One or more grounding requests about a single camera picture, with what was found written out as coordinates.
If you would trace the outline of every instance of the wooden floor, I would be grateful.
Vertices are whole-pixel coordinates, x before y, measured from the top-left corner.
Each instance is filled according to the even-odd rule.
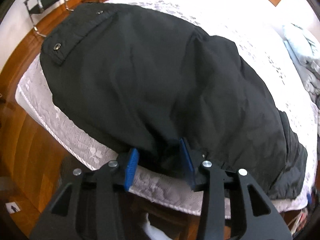
[[[68,5],[72,8],[80,2],[69,0]],[[68,15],[63,6],[58,7],[39,22],[39,31],[48,34]],[[10,177],[17,186],[14,193],[8,192],[0,200],[18,203],[21,212],[12,219],[27,236],[56,189],[62,159],[69,155],[14,99],[17,84],[40,52],[42,41],[30,31],[0,74],[0,93],[6,100],[0,103],[0,177]],[[195,239],[196,231],[197,223],[191,224],[189,239]]]

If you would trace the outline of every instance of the white bedspread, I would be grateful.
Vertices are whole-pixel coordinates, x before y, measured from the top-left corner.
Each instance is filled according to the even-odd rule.
[[[278,211],[297,210],[307,205],[307,193],[315,181],[317,156],[317,108],[301,80],[280,36],[271,28],[214,10],[201,0],[109,0],[109,3],[139,5],[182,18],[202,27],[209,35],[234,41],[239,54],[267,85],[277,108],[285,111],[292,130],[307,149],[307,171],[301,194],[293,201],[277,200]],[[21,78],[17,102],[41,123],[72,155],[90,169],[98,169],[117,154],[89,137],[52,103],[52,94],[43,75],[39,56]],[[192,192],[184,181],[138,167],[130,191],[152,202],[200,215],[202,192]],[[226,218],[230,205],[225,201]]]

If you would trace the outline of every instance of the light blue pillow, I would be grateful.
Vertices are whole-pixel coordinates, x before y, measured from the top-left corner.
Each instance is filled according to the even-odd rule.
[[[311,71],[300,64],[288,41],[284,41],[284,45],[300,76],[304,89],[309,92],[311,100],[314,102],[316,100],[316,95],[320,94],[320,80],[318,80]]]
[[[320,79],[320,43],[306,29],[294,24],[283,26],[284,36],[301,65]]]

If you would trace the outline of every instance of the blue gripper pad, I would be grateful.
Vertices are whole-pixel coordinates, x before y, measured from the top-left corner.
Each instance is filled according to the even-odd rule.
[[[138,161],[139,161],[139,152],[136,148],[133,148],[130,151],[129,161],[125,169],[124,189],[126,191],[129,190],[129,188],[133,183],[134,175],[136,173],[136,169],[138,166]]]
[[[195,181],[195,169],[193,167],[190,155],[189,155],[189,144],[187,141],[184,140],[184,138],[181,138],[179,140],[180,143],[180,158],[181,158],[181,164],[183,167],[184,175],[185,175],[185,180],[190,186],[192,190],[194,190],[196,186],[196,181]]]

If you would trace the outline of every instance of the metal screw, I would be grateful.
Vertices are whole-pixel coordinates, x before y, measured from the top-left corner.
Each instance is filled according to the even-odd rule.
[[[76,168],[76,169],[73,170],[73,175],[75,175],[75,176],[78,176],[78,175],[80,175],[81,173],[82,173],[82,171],[81,171],[81,169],[79,169],[79,168]]]
[[[114,167],[118,166],[118,162],[115,160],[109,161],[108,166],[111,168],[114,168]]]
[[[202,166],[204,166],[206,168],[210,168],[212,166],[212,162],[204,161],[204,162],[202,162]]]
[[[239,169],[239,174],[242,176],[246,176],[248,174],[248,172],[245,169]]]
[[[61,48],[61,44],[60,43],[57,43],[54,47],[53,47],[53,50],[58,50]]]

